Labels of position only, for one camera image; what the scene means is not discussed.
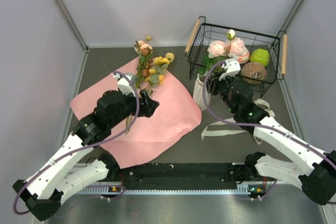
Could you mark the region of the pink wrapping paper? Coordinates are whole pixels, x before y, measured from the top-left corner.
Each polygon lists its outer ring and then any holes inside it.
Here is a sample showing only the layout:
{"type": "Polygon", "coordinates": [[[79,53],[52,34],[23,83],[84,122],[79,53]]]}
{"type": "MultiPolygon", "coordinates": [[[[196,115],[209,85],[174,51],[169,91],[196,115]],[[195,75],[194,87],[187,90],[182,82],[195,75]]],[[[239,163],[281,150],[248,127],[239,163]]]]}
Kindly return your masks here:
{"type": "MultiPolygon", "coordinates": [[[[93,112],[97,100],[106,91],[117,88],[117,80],[111,73],[78,94],[70,102],[76,118],[80,120],[93,112]]],[[[160,103],[150,118],[137,118],[127,134],[100,146],[115,158],[120,168],[152,161],[201,123],[201,110],[170,71],[164,74],[163,84],[154,87],[150,97],[160,103]]]]}

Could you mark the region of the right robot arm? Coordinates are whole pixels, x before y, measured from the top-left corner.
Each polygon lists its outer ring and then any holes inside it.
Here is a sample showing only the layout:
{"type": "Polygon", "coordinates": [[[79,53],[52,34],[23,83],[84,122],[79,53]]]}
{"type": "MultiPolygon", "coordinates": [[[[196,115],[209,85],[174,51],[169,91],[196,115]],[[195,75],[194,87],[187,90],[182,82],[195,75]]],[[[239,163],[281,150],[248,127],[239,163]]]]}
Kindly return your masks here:
{"type": "Polygon", "coordinates": [[[233,114],[232,124],[276,148],[290,159],[283,162],[257,152],[245,160],[245,174],[252,180],[272,177],[298,187],[319,205],[333,204],[335,151],[309,145],[279,124],[253,101],[253,90],[239,77],[215,77],[210,92],[219,95],[233,114]]]}

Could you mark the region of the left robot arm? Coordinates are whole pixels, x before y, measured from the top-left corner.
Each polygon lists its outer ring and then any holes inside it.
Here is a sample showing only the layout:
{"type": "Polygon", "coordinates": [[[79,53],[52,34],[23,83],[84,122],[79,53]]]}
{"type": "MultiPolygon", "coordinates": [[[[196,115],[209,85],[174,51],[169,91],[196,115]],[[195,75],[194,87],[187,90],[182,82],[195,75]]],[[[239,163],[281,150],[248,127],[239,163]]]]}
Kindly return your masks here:
{"type": "Polygon", "coordinates": [[[123,94],[120,90],[105,92],[94,111],[79,121],[53,157],[32,177],[17,180],[13,184],[14,191],[39,221],[49,219],[68,198],[85,187],[119,176],[116,159],[106,153],[80,171],[70,171],[128,116],[149,118],[158,106],[159,102],[152,100],[145,90],[140,91],[139,97],[123,94]]]}

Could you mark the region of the light pink flower stem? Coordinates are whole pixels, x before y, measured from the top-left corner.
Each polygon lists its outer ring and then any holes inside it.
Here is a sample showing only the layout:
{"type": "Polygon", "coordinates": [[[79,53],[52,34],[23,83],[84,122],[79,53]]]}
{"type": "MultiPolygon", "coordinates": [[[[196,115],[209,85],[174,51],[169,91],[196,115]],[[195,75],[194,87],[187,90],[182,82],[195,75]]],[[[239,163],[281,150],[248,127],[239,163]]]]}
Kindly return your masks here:
{"type": "Polygon", "coordinates": [[[220,61],[235,58],[240,54],[245,48],[244,41],[237,37],[236,31],[230,29],[226,33],[226,40],[214,40],[212,41],[208,48],[207,53],[203,57],[203,67],[200,67],[198,74],[205,75],[213,64],[220,61]]]}

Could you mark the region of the white ribbed vase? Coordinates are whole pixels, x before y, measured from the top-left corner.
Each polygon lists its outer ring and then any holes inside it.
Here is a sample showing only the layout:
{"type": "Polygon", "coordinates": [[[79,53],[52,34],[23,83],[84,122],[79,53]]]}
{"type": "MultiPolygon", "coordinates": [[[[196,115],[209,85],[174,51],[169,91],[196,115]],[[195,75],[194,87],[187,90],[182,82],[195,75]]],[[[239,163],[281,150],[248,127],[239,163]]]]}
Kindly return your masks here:
{"type": "Polygon", "coordinates": [[[207,109],[205,106],[205,102],[203,99],[203,86],[204,86],[204,80],[205,76],[204,75],[197,75],[195,85],[194,85],[194,91],[193,91],[193,100],[199,107],[201,111],[204,111],[207,109]]]}

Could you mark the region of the brown ceramic bowl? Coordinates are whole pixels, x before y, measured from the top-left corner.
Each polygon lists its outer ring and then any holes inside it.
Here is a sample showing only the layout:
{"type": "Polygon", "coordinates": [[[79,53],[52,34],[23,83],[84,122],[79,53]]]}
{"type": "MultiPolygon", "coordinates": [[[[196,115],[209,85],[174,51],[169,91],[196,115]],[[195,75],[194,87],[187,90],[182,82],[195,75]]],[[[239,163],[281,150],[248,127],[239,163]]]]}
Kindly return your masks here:
{"type": "Polygon", "coordinates": [[[249,62],[244,65],[240,75],[243,76],[243,80],[250,84],[258,85],[266,78],[266,68],[259,62],[249,62]]]}

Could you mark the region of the green plastic bowl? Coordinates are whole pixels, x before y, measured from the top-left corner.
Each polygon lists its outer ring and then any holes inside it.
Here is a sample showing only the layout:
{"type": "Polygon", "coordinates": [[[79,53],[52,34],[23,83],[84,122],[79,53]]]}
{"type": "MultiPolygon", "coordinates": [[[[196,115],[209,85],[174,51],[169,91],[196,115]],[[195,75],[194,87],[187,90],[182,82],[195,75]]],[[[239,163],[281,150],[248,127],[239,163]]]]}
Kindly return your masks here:
{"type": "Polygon", "coordinates": [[[258,62],[264,67],[268,66],[270,60],[270,54],[267,50],[258,48],[254,50],[250,55],[250,62],[258,62]]]}

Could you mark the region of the artificial flower bunch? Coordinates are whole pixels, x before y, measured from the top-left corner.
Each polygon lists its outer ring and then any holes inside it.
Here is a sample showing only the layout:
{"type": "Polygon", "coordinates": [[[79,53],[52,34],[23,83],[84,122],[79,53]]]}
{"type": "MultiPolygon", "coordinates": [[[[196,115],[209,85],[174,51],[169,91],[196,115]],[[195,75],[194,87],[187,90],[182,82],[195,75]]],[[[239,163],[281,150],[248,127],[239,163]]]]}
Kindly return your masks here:
{"type": "Polygon", "coordinates": [[[137,40],[134,45],[134,51],[138,54],[135,87],[138,90],[145,90],[148,95],[153,93],[154,87],[163,84],[164,75],[175,59],[172,52],[167,52],[164,57],[155,57],[154,49],[150,45],[151,39],[152,37],[147,35],[145,40],[137,40]]]}

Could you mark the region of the white red patterned bowl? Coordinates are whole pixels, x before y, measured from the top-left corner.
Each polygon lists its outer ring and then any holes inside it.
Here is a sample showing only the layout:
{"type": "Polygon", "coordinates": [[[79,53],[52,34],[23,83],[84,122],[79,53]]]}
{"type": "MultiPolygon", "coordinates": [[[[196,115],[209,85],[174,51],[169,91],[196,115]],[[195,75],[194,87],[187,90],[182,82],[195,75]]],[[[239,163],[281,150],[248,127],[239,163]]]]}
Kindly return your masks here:
{"type": "Polygon", "coordinates": [[[250,52],[247,48],[245,48],[238,56],[236,57],[237,61],[240,64],[245,64],[249,61],[250,58],[250,52]]]}

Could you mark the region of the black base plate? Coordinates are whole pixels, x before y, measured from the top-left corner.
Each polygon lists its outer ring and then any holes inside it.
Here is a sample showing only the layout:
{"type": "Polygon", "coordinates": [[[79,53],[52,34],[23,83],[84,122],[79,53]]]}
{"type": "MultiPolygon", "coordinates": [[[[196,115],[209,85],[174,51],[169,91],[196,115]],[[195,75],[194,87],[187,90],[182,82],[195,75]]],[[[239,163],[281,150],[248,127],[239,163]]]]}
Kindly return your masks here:
{"type": "Polygon", "coordinates": [[[119,177],[126,189],[233,189],[250,180],[244,165],[232,163],[147,163],[119,177]]]}

